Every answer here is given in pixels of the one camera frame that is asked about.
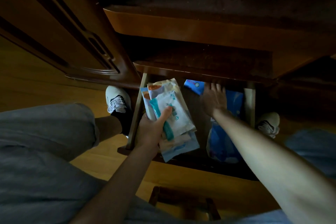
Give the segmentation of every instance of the open drawer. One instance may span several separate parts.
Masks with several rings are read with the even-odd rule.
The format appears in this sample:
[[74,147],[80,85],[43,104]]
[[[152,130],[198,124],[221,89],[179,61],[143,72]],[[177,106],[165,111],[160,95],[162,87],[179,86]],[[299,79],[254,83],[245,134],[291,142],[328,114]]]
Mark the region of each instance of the open drawer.
[[[157,82],[161,80],[171,79],[161,75],[146,74],[142,76],[141,87],[147,87],[149,82]],[[175,78],[178,82],[184,100],[188,106],[192,120],[196,126],[196,137],[199,142],[200,148],[191,152],[180,154],[167,162],[167,164],[188,167],[212,173],[229,175],[249,180],[257,180],[250,168],[245,162],[238,164],[226,164],[217,162],[208,157],[206,152],[206,144],[209,131],[211,129],[210,117],[207,116],[200,105],[200,97],[191,90],[183,87],[185,79]],[[254,89],[241,89],[244,92],[245,101],[242,110],[242,119],[248,124],[254,126],[255,123],[255,90]],[[128,155],[136,144],[137,129],[142,115],[145,113],[144,101],[142,94],[139,91],[137,102],[135,105],[132,125],[127,141],[127,145],[118,148],[118,153]],[[153,159],[153,161],[163,162],[160,153]]]

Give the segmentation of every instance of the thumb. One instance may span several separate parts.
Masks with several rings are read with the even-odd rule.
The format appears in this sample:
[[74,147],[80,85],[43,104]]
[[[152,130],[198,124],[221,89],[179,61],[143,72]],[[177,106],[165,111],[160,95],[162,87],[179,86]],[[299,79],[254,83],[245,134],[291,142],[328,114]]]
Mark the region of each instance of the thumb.
[[171,106],[164,109],[161,113],[161,116],[157,119],[156,123],[158,123],[160,126],[163,126],[165,121],[171,115],[172,110],[173,110],[173,107],[171,107]]

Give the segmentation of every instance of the forearm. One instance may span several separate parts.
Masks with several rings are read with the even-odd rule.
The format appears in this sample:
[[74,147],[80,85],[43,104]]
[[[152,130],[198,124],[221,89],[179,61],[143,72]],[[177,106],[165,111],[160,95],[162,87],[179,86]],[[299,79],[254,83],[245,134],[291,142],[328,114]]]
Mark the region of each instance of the forearm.
[[145,147],[134,149],[70,224],[121,223],[151,162],[151,154],[146,151]]
[[292,221],[297,216],[303,217],[300,211],[313,213],[308,211],[310,207],[335,205],[334,185],[299,155],[229,113],[215,110],[214,118]]

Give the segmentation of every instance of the teal strip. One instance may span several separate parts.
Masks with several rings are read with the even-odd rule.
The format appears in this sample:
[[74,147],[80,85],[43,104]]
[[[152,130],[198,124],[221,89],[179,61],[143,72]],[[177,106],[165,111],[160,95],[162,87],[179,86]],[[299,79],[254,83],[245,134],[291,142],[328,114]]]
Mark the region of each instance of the teal strip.
[[[156,100],[156,98],[153,98],[152,100],[149,101],[149,103],[152,105],[153,110],[157,116],[157,118],[159,118],[161,116],[161,112],[158,106],[158,101]],[[165,123],[163,124],[163,131],[166,134],[166,138],[168,141],[171,141],[174,139],[174,133],[173,130],[171,129],[170,125],[168,122],[165,121]]]

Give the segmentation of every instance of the black sock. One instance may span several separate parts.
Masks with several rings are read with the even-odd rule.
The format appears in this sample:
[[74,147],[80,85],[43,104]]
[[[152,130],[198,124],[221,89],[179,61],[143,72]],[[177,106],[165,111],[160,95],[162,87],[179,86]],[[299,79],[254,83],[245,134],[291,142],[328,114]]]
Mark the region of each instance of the black sock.
[[129,130],[132,124],[133,112],[129,108],[125,108],[126,112],[117,112],[113,111],[111,113],[112,116],[115,116],[121,124],[122,127],[122,134],[128,136]]

